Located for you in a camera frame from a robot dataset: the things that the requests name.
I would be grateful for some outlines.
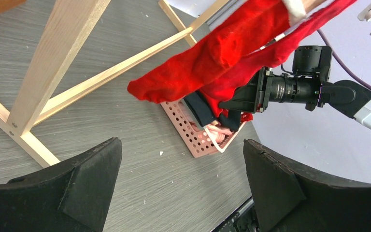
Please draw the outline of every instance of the black cable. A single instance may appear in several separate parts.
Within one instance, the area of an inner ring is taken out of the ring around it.
[[[330,42],[328,41],[327,37],[325,36],[325,34],[321,31],[321,29],[318,29],[317,30],[319,35],[321,36],[322,40],[324,41],[324,43],[331,47],[332,48],[332,45],[330,44]],[[335,58],[335,60],[339,63],[339,65],[345,70],[346,73],[348,73],[355,81],[359,82],[361,85],[363,85],[365,88],[368,88],[371,90],[371,85],[369,85],[368,83],[364,82],[362,79],[360,79],[358,76],[356,76],[346,65],[345,63],[339,58],[338,54],[336,54],[335,50],[332,48],[332,52],[333,52],[333,57]]]

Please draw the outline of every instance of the wooden frame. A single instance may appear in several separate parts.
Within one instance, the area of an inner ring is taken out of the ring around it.
[[[56,0],[12,110],[0,103],[0,128],[43,167],[59,159],[30,132],[33,126],[173,43],[184,38],[190,46],[195,45],[192,33],[228,0],[217,0],[189,27],[166,0],[160,0],[159,5],[179,30],[177,34],[50,98],[109,2]]]

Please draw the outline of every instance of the red fabric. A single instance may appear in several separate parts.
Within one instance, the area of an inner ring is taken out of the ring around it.
[[[248,0],[194,47],[131,81],[127,90],[139,100],[154,103],[181,99],[288,28],[288,12],[281,0]]]
[[[314,13],[308,21],[302,23],[295,31],[283,39],[264,50],[254,52],[242,58],[224,75],[202,87],[200,92],[211,106],[214,115],[219,116],[224,111],[218,108],[218,104],[230,100],[235,89],[247,85],[261,67],[276,67],[284,63],[305,37],[314,33],[318,28],[340,14],[355,1],[335,0],[326,8]]]

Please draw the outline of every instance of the plastic basket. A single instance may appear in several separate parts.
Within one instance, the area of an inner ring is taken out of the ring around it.
[[[234,140],[235,136],[237,136],[238,131],[240,131],[245,124],[245,122],[241,123],[240,129],[237,132],[233,133],[231,136],[228,136],[221,143],[217,143],[214,136],[207,128],[203,128],[199,131],[193,128],[186,120],[185,113],[178,106],[178,104],[179,101],[164,102],[161,104],[161,106],[195,158],[215,154],[217,152],[223,153],[230,145],[232,140]]]

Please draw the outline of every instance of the gray wooden floor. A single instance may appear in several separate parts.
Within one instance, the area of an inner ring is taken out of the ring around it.
[[[28,0],[0,15],[0,101],[10,109],[54,0]],[[192,18],[181,14],[188,24]],[[204,25],[195,36],[208,33]],[[176,32],[157,0],[113,0],[56,90],[60,93]],[[139,78],[188,48],[182,40],[33,128],[60,160],[118,136],[123,161],[105,231],[210,231],[250,196],[243,139],[194,159],[159,105],[127,93]],[[0,131],[0,183],[40,166]]]

